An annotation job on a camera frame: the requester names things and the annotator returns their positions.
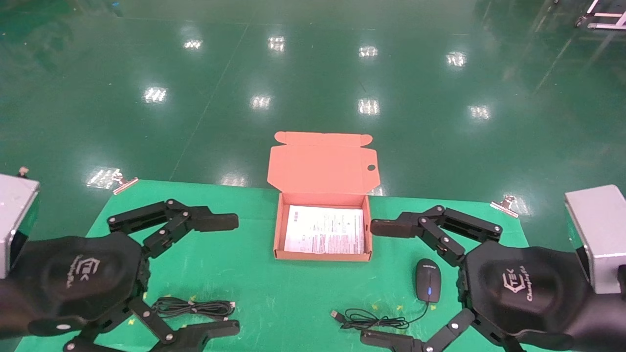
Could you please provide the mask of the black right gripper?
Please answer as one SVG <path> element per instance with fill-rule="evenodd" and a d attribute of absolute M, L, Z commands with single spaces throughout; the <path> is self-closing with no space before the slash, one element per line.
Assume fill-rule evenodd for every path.
<path fill-rule="evenodd" d="M 390 352 L 445 352 L 474 328 L 505 352 L 521 345 L 544 350 L 623 352 L 625 301 L 619 293 L 597 294 L 577 255 L 541 247 L 501 245 L 502 227 L 436 205 L 397 219 L 374 219 L 374 236 L 419 238 L 452 267 L 465 307 L 426 341 L 410 335 L 366 329 L 360 342 Z M 448 233 L 482 243 L 467 255 Z"/>

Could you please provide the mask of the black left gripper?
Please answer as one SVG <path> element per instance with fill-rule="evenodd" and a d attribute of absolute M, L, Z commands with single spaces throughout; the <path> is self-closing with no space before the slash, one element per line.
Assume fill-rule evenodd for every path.
<path fill-rule="evenodd" d="M 159 229 L 144 239 L 142 247 L 127 236 L 157 225 Z M 168 199 L 111 216 L 108 227 L 112 234 L 101 238 L 69 236 L 23 247 L 1 281 L 3 339 L 81 330 L 65 343 L 65 352 L 118 352 L 97 345 L 100 333 L 95 329 L 113 329 L 130 311 L 158 339 L 151 352 L 202 352 L 211 339 L 239 334 L 237 320 L 172 330 L 137 298 L 147 290 L 147 258 L 158 258 L 192 231 L 237 229 L 237 214 L 214 214 L 207 206 Z"/>

